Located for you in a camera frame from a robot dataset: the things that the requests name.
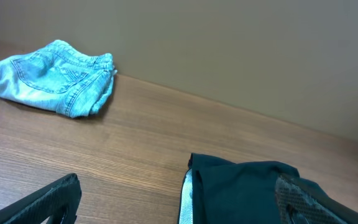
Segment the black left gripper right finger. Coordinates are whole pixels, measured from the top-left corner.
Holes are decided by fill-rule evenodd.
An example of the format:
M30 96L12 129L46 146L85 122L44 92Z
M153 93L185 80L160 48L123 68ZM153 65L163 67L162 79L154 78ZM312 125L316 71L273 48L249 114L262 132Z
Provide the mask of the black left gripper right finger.
M328 197L305 180L279 175L275 199L280 221L286 224L358 224L358 213Z

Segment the light blue denim shorts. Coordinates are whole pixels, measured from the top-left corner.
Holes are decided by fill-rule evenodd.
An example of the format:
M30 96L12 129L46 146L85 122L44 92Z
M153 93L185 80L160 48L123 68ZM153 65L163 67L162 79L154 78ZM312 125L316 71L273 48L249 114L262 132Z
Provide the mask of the light blue denim shorts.
M0 98L69 118L94 115L113 92L110 53L85 55L63 40L0 60Z

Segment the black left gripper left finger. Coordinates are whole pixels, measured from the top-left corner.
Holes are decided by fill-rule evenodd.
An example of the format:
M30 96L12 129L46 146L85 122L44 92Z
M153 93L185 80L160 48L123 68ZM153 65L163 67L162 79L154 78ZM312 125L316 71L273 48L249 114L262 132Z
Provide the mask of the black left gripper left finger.
M74 224L81 200L75 173L46 185L0 210L0 224Z

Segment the black garment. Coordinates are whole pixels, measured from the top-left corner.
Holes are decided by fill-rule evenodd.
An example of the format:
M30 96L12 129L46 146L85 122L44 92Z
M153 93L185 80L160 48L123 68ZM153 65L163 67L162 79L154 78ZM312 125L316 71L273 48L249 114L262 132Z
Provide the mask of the black garment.
M183 179L179 223L280 223L275 184L280 174L299 177L282 162L236 164L193 153Z

